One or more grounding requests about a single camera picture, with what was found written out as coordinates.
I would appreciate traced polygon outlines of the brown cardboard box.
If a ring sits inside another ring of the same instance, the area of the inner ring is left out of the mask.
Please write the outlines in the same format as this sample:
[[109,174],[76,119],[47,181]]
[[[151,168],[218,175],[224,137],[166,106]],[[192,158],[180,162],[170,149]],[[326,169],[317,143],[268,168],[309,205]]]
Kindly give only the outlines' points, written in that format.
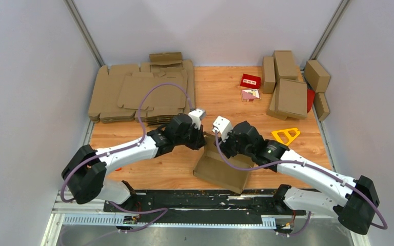
[[217,187],[241,194],[247,184],[250,173],[240,171],[226,164],[215,146],[215,136],[205,134],[206,145],[193,175]]

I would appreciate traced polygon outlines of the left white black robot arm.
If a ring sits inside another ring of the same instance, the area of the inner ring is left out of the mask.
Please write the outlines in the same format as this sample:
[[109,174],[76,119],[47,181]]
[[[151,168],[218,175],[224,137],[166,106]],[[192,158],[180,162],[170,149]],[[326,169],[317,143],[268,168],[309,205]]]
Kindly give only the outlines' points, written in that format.
[[136,207],[136,197],[131,186],[125,182],[106,179],[111,172],[126,165],[154,159],[173,151],[176,146],[199,150],[205,144],[202,119],[203,109],[194,109],[188,114],[176,115],[164,124],[136,140],[102,149],[91,145],[80,147],[62,171],[64,185],[78,204],[94,199],[112,201],[123,211]]

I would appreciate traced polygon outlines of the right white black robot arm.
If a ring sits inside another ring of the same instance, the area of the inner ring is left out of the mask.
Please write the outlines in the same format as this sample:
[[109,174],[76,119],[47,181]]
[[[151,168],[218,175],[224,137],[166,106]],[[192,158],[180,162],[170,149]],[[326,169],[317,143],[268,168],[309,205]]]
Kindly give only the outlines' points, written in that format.
[[289,210],[307,210],[336,218],[341,225],[357,234],[366,235],[371,226],[386,230],[388,224],[378,207],[380,200],[372,179],[354,178],[328,170],[298,154],[276,140],[264,139],[249,122],[236,126],[223,117],[213,123],[215,146],[228,165],[238,154],[249,157],[253,164],[242,171],[269,169],[294,177],[313,191],[281,185],[272,200],[279,214]]

